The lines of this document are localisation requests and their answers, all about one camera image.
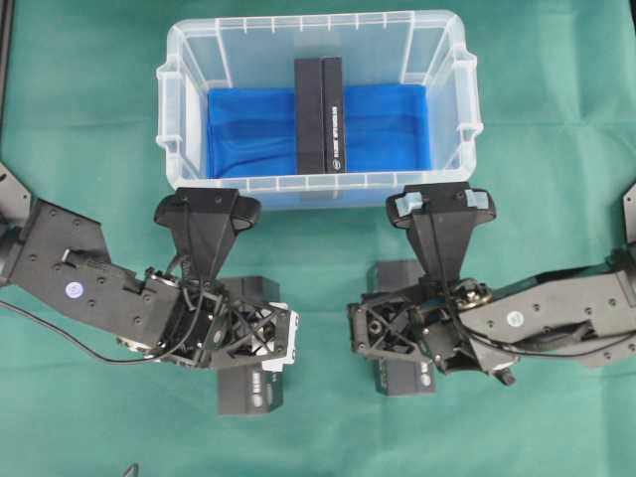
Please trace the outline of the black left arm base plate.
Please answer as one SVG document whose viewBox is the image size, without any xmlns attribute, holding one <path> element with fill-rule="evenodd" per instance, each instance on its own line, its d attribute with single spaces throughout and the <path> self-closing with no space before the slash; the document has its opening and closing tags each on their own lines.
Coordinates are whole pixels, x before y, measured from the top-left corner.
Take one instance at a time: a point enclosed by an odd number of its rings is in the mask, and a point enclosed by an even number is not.
<svg viewBox="0 0 636 477">
<path fill-rule="evenodd" d="M 32 212 L 34 196 L 4 164 L 0 164 L 1 220 L 9 226 L 23 227 Z"/>
</svg>

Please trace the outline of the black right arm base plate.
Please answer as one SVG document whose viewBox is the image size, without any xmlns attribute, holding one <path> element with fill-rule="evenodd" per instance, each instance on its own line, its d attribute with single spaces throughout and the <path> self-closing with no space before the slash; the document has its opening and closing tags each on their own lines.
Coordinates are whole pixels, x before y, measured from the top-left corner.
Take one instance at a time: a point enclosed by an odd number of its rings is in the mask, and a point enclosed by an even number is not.
<svg viewBox="0 0 636 477">
<path fill-rule="evenodd" d="M 633 183 L 623 194 L 622 208 L 626 242 L 634 244 L 636 241 L 636 183 Z"/>
</svg>

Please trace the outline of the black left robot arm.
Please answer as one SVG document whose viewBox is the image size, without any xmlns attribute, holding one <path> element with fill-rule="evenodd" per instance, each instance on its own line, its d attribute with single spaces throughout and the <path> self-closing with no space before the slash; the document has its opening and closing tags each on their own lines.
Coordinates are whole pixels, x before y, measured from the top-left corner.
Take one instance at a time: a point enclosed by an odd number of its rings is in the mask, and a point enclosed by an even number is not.
<svg viewBox="0 0 636 477">
<path fill-rule="evenodd" d="M 116 336 L 138 365 L 279 372 L 295 360 L 297 314 L 218 278 L 260 208 L 235 189 L 179 189 L 154 215 L 172 236 L 174 257 L 138 277 L 111 260 L 98 222 L 39 200 L 24 219 L 1 220 L 1 282 Z"/>
</svg>

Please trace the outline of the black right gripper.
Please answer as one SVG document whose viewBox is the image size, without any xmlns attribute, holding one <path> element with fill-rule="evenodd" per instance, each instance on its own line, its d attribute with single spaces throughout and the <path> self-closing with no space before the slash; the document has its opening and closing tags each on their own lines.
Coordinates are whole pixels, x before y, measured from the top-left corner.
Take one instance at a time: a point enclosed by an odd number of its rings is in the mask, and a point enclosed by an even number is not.
<svg viewBox="0 0 636 477">
<path fill-rule="evenodd" d="M 352 349 L 369 360 L 424 361 L 443 374 L 490 371 L 484 348 L 461 325 L 463 311 L 492 301 L 474 278 L 443 284 L 427 277 L 398 290 L 364 294 L 348 307 Z"/>
</svg>

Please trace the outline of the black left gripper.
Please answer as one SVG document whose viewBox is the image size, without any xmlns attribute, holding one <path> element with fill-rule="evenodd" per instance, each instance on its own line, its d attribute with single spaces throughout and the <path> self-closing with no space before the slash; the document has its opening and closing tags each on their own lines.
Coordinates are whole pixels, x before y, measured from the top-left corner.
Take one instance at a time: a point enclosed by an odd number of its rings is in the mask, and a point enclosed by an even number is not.
<svg viewBox="0 0 636 477">
<path fill-rule="evenodd" d="M 281 301 L 278 282 L 260 275 L 224 277 L 206 291 L 197 325 L 194 297 L 186 318 L 168 335 L 157 362 L 220 371 L 255 365 L 281 371 L 296 358 L 298 314 Z"/>
</svg>

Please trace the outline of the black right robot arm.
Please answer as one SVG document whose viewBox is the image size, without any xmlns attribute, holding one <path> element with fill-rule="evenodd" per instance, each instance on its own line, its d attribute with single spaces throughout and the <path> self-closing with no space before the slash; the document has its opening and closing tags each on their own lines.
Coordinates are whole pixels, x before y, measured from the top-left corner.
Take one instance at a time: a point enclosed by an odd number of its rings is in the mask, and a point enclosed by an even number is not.
<svg viewBox="0 0 636 477">
<path fill-rule="evenodd" d="M 635 354 L 635 247 L 493 289 L 474 278 L 376 292 L 348 307 L 354 352 L 474 371 L 509 386 L 523 358 L 602 367 Z"/>
</svg>

